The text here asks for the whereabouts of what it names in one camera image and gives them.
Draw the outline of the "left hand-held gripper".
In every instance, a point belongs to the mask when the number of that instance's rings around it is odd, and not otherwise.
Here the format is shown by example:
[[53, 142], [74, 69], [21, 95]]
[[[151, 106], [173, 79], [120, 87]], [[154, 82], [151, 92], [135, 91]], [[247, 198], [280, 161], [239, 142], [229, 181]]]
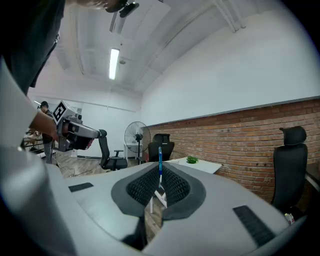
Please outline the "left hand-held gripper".
[[64, 100], [61, 100], [52, 115], [58, 134], [56, 148], [61, 152], [70, 151], [73, 146], [75, 150], [87, 150], [101, 135], [100, 131], [82, 125], [82, 115]]

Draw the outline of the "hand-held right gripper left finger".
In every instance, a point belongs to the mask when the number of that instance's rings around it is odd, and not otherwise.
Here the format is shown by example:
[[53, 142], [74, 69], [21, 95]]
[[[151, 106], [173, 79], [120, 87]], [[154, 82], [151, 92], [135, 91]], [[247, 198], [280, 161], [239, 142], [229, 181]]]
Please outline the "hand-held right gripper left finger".
[[137, 178], [150, 171], [153, 163], [137, 165], [98, 175], [63, 178], [60, 169], [47, 165], [49, 188], [55, 206], [67, 230], [67, 238], [60, 245], [70, 249], [68, 256], [158, 256], [159, 236], [137, 249], [130, 238], [138, 239], [144, 224], [143, 217], [124, 214], [113, 197], [118, 197], [129, 210], [135, 200], [125, 188], [112, 191], [124, 178]]

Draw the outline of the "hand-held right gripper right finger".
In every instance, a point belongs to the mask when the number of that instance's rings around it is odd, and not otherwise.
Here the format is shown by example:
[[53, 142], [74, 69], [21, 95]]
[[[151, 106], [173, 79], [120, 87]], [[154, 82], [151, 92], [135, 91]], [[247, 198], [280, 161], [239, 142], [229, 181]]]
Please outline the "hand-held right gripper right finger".
[[[225, 177], [174, 163], [173, 167], [202, 182], [206, 197], [188, 218], [164, 221], [159, 233], [143, 249], [150, 256], [286, 256], [288, 245], [306, 221], [289, 224], [272, 205]], [[273, 232], [259, 246], [236, 215], [247, 206]]]

